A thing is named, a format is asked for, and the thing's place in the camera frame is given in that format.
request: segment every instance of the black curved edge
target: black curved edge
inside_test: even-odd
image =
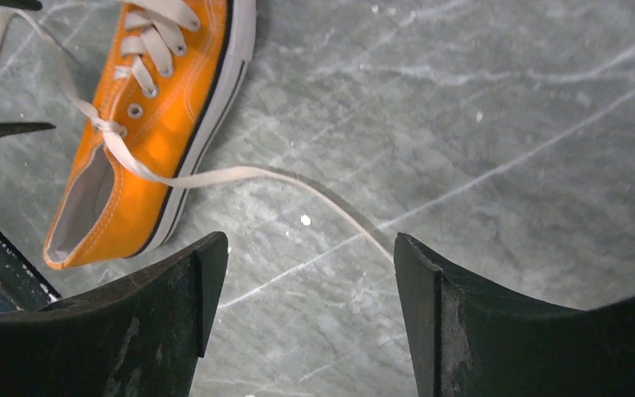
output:
[[[400,233],[394,264],[421,397],[635,395],[635,296],[564,308]]]
[[[0,315],[0,395],[188,396],[227,258],[214,232],[38,312]]]
[[[36,0],[0,0],[0,6],[27,11],[40,11],[42,9],[42,3]]]
[[[227,17],[225,18],[225,36],[222,38],[222,49],[221,49],[221,52],[220,52],[220,59],[218,60],[217,65],[216,65],[215,74],[214,74],[214,76],[212,78],[212,84],[211,84],[210,90],[208,91],[208,96],[206,97],[206,102],[203,104],[203,108],[201,109],[201,112],[198,115],[198,120],[196,121],[196,125],[193,126],[193,135],[191,136],[191,138],[189,139],[189,141],[186,144],[186,149],[184,149],[184,155],[182,156],[182,159],[179,162],[179,165],[176,167],[176,171],[174,172],[174,178],[178,177],[179,173],[181,172],[181,167],[184,165],[184,162],[186,161],[186,157],[189,155],[189,151],[191,150],[191,146],[193,145],[193,141],[196,139],[196,134],[198,134],[198,129],[201,127],[201,123],[203,122],[203,118],[205,117],[205,114],[208,111],[208,107],[210,106],[210,102],[212,101],[212,97],[215,94],[215,90],[217,89],[217,83],[220,81],[220,73],[222,72],[222,65],[225,63],[225,57],[227,56],[227,47],[230,45],[230,35],[232,33],[232,23],[234,22],[232,20],[233,19],[232,17],[233,17],[233,9],[234,9],[234,7],[235,7],[234,6],[234,0],[231,0],[231,1],[227,2]],[[213,128],[213,132],[212,132],[211,136],[205,142],[205,147],[201,151],[202,154],[205,152],[205,150],[208,149],[208,146],[209,146],[211,140],[213,139],[213,136],[215,135],[215,132],[217,132],[217,128],[219,127],[218,124],[216,124],[216,126]],[[198,162],[199,161],[200,161],[200,158],[196,160],[195,168],[198,168]],[[167,188],[165,199],[164,199],[164,202],[162,203],[162,206],[161,206],[162,211],[160,212],[160,216],[157,218],[155,226],[152,229],[152,233],[150,234],[150,237],[147,239],[145,244],[143,244],[142,247],[140,247],[139,250],[137,250],[134,254],[128,256],[128,258],[132,258],[132,257],[140,255],[144,250],[147,249],[147,247],[152,242],[152,239],[155,238],[155,235],[157,234],[157,231],[160,228],[160,224],[162,222],[162,218],[164,217],[164,209],[169,204],[169,198],[171,197],[172,191],[173,191],[173,188]],[[184,196],[186,194],[188,194],[188,190],[187,189],[186,189],[186,191],[184,191]],[[174,225],[174,223],[176,222],[176,219],[179,217],[179,213],[180,213],[180,209],[177,208],[176,214],[174,216],[174,220],[172,221],[172,225]],[[171,232],[172,231],[169,231],[167,233],[167,235],[166,235],[166,237],[164,239],[164,242],[166,242],[166,240],[169,239]]]

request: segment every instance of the white speck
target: white speck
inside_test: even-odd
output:
[[[586,108],[589,108],[590,104],[592,103],[590,97],[588,97],[588,95],[586,95],[583,91],[580,91],[578,94],[575,95],[575,100]]]

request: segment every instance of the orange sneaker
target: orange sneaker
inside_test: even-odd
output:
[[[254,50],[255,0],[122,2],[93,108],[78,102],[91,121],[45,241],[56,269],[137,256],[169,238],[188,190],[126,170],[101,132],[157,175],[191,175]]]

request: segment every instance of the metal eyelet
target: metal eyelet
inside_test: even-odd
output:
[[[171,77],[172,74],[174,74],[174,68],[168,68],[167,70],[160,72],[160,75],[162,77],[167,77],[167,78]]]
[[[177,45],[176,49],[174,49],[174,55],[176,56],[184,56],[189,51],[189,48],[186,45]]]
[[[130,118],[140,118],[142,117],[142,114],[144,112],[142,111],[142,106],[140,106],[139,103],[132,103],[130,106],[127,107],[127,115]]]
[[[159,91],[159,89],[157,88],[157,86],[155,86],[155,87],[154,87],[151,91],[146,91],[146,90],[143,90],[142,92],[143,92],[143,93],[145,94],[145,96],[146,96],[146,97],[148,97],[148,98],[155,98],[155,97],[156,97],[156,96],[160,93],[160,91]]]

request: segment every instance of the stitching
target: stitching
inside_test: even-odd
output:
[[[205,42],[202,43],[202,46],[203,46],[203,50],[208,52],[211,47],[211,44],[214,42],[214,39],[216,38],[218,23],[217,23],[217,18],[215,17],[215,12],[213,12],[214,8],[212,8],[210,4],[207,4],[207,3],[205,4],[205,6],[206,6],[206,12],[210,16],[208,18],[208,22],[209,22],[208,30],[210,34],[208,35],[208,38],[205,40]],[[226,20],[228,18],[228,13],[229,13],[229,10],[226,8],[225,9]],[[197,79],[198,76],[201,74],[201,71],[203,70],[205,65],[208,63],[208,61],[209,61],[209,57],[205,57],[202,59],[201,62],[198,62],[198,64],[195,65],[196,69],[194,69],[194,72],[190,76],[188,76],[188,80],[191,81],[192,78],[193,80]],[[186,113],[189,116],[189,118],[191,120],[194,120],[196,116],[194,116],[193,114],[193,107],[191,106],[191,92],[188,90],[184,92],[184,106],[186,107]]]
[[[113,37],[111,48],[108,51],[109,59],[117,57],[117,52],[120,50],[120,46],[124,36],[122,33],[125,31],[125,19],[123,18],[123,14],[126,12],[126,10],[129,11],[129,8],[130,7],[127,5],[123,5],[123,7],[121,8],[120,16],[118,17],[119,22],[116,27],[116,34]],[[114,71],[115,71],[115,65],[108,64],[106,65],[106,68],[103,71],[103,75],[101,76],[101,78],[104,79],[102,89],[104,90],[105,93],[107,93],[107,95],[103,97],[103,101],[101,103],[101,109],[106,109],[109,112],[111,112],[112,110],[111,109],[112,100],[115,98],[117,91],[121,88],[121,85],[123,85],[127,81],[126,79],[121,79],[116,81],[113,78]],[[103,114],[100,115],[100,117],[108,117],[108,116],[109,115],[105,115],[105,116]]]
[[[210,12],[210,18],[213,19],[214,15],[212,14],[212,12]],[[117,47],[119,46],[119,38],[122,37],[121,34],[119,34],[122,29],[124,29],[124,26],[121,26],[119,24],[119,29],[118,29],[118,34],[116,34],[116,38],[113,40],[113,44],[111,46],[110,49],[110,54],[113,54],[113,51],[117,50]],[[208,35],[208,38],[206,38],[202,43],[205,44],[205,46],[203,47],[204,50],[208,50],[208,48],[210,47],[210,45],[213,43],[213,39],[214,36],[213,35]],[[200,75],[201,70],[203,70],[203,66],[208,62],[208,58],[204,59],[203,62],[199,62],[199,65],[196,66],[195,68],[195,72],[192,74],[192,76],[198,77],[198,75]],[[111,70],[112,66],[108,66],[107,72],[108,73],[104,73],[104,74],[110,74],[110,70]],[[191,76],[187,77],[186,79],[181,79],[179,81],[179,86],[183,87],[183,85],[181,84],[182,82],[185,81],[189,81],[191,80]],[[113,98],[115,98],[115,95],[118,93],[115,90],[113,90],[113,88],[119,89],[119,85],[122,84],[122,82],[127,82],[129,81],[129,78],[126,80],[122,80],[121,83],[119,84],[114,84],[112,89],[111,89],[111,93],[106,96],[105,98],[106,100],[106,104],[108,105],[109,102],[112,101]],[[108,81],[104,82],[104,87],[107,88],[109,84]],[[124,98],[129,98],[131,96],[131,91],[129,91],[125,97],[120,97],[118,99],[118,102],[125,102],[123,101]],[[170,106],[170,103],[167,104],[167,106],[162,107],[160,110],[158,110],[155,113],[156,117],[153,117],[153,119],[158,120],[159,116],[157,116],[159,113],[162,113],[162,110],[166,110],[168,109]],[[129,143],[133,144],[136,143],[137,141],[139,141],[143,136],[146,135],[146,133],[149,132],[151,126],[145,126],[144,128],[141,128],[141,132],[137,133],[133,139],[130,139]],[[82,245],[83,244],[79,244],[76,248],[74,248],[74,251],[72,252],[72,254],[70,255],[69,258],[74,258],[76,256],[85,256],[87,255],[90,251],[92,251],[94,249],[94,247],[96,247],[96,245],[98,244],[98,241],[101,239],[101,237],[104,235],[105,230],[107,229],[107,226],[110,224],[110,222],[113,219],[113,215],[116,212],[116,209],[120,203],[120,198],[122,196],[122,191],[123,191],[123,186],[125,185],[125,173],[126,170],[124,170],[122,168],[122,166],[120,164],[117,163],[117,161],[115,160],[110,160],[108,159],[109,156],[109,151],[106,148],[103,148],[103,150],[106,151],[106,159],[108,160],[108,162],[111,164],[111,168],[113,170],[114,173],[114,177],[116,179],[116,181],[120,181],[119,183],[114,183],[114,190],[112,191],[111,197],[108,200],[108,204],[106,205],[106,208],[103,210],[103,213],[101,215],[101,217],[96,221],[96,223],[94,224],[94,226],[92,227],[92,230],[88,233],[88,235],[86,237],[84,237],[84,239],[81,241],[82,243],[85,240],[90,240],[90,244],[88,244],[88,247],[85,249],[82,249]]]

